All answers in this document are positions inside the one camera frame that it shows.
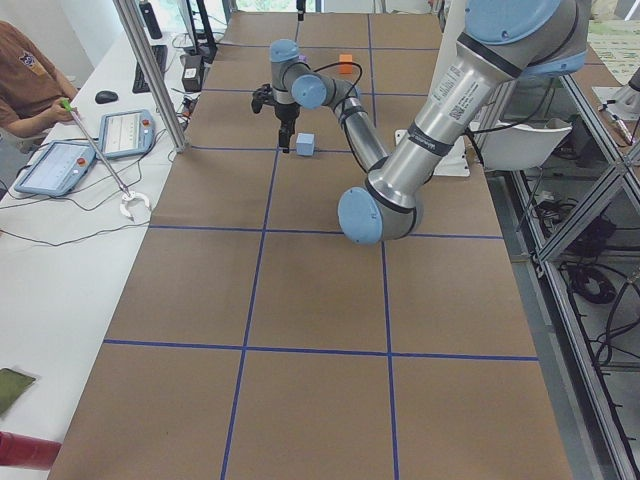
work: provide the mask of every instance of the bottle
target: bottle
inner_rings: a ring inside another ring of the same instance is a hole
[[[0,465],[48,470],[62,445],[40,438],[0,432]]]
[[[153,5],[149,3],[149,0],[140,0],[140,11],[142,12],[144,23],[147,24],[147,28],[149,29],[149,36],[156,40],[162,38],[160,25],[158,25],[156,14],[153,12]]]

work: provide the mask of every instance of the light blue cube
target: light blue cube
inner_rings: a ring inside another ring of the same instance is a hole
[[[303,157],[312,156],[315,149],[315,141],[313,133],[299,133],[296,139],[296,153]]]

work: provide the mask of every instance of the person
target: person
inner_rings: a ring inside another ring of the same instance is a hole
[[[7,22],[0,21],[0,127],[21,137],[38,135],[72,120],[61,105],[76,87],[47,57]]]

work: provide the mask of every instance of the brown shirt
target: brown shirt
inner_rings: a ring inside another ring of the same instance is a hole
[[[55,71],[27,37],[0,21],[0,127],[33,117],[65,96]]]

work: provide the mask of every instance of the green cloth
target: green cloth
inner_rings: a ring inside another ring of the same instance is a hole
[[[9,368],[0,370],[0,415],[9,410],[20,395],[35,381],[35,378],[15,372]]]

